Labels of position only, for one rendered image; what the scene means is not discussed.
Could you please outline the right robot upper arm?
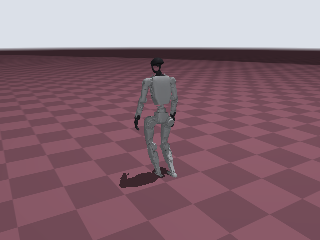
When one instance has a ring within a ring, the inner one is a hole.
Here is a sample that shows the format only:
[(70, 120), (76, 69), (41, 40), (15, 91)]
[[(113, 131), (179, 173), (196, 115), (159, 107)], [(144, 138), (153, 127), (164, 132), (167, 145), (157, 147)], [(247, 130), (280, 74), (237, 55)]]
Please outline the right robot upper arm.
[(176, 79), (174, 77), (169, 77), (170, 78), (170, 84), (171, 84), (171, 101), (175, 101), (178, 99), (178, 94), (177, 94), (177, 87), (176, 87)]

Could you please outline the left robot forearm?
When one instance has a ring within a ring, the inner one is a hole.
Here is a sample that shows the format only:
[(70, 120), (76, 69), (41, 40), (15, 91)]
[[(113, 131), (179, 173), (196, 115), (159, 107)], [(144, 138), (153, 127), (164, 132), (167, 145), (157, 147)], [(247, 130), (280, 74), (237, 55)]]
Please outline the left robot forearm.
[(135, 114), (136, 118), (137, 118), (137, 116), (140, 116), (140, 118), (141, 118), (141, 114), (142, 114), (143, 108), (145, 106), (143, 103), (141, 103), (141, 99), (142, 99), (142, 97), (139, 98), (138, 107), (137, 107), (136, 114)]

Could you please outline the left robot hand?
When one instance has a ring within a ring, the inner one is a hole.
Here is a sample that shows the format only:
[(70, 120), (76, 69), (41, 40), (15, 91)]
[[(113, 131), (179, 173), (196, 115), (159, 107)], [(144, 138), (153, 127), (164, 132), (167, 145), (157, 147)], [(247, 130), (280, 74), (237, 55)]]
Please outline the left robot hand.
[(141, 117), (140, 115), (138, 115), (137, 118), (135, 117), (135, 122), (134, 122), (135, 128), (136, 128), (138, 131), (140, 131), (139, 128), (138, 128), (138, 121), (140, 120), (140, 117)]

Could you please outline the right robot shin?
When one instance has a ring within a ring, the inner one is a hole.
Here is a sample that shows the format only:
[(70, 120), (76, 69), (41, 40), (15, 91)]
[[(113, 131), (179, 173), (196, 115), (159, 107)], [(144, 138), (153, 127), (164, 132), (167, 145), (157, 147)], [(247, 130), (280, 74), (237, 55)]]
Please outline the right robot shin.
[(170, 149), (170, 144), (169, 143), (168, 143), (168, 145), (169, 145), (169, 149), (166, 150), (166, 151), (162, 151), (162, 153), (163, 153), (163, 156), (164, 156), (164, 159), (165, 159), (166, 163), (168, 164), (168, 168), (170, 170), (170, 173), (174, 174), (176, 172), (175, 172), (175, 168), (174, 168), (174, 164), (173, 164), (173, 154), (172, 154), (172, 151)]

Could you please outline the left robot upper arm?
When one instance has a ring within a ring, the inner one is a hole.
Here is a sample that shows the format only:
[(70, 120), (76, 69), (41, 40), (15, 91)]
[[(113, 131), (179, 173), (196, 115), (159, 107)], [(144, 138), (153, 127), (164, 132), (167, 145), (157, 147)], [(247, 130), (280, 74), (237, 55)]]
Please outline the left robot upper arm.
[(142, 82), (142, 90), (141, 90), (141, 102), (142, 104), (147, 103), (147, 94), (149, 91), (149, 86), (151, 86), (153, 79), (152, 78), (146, 78)]

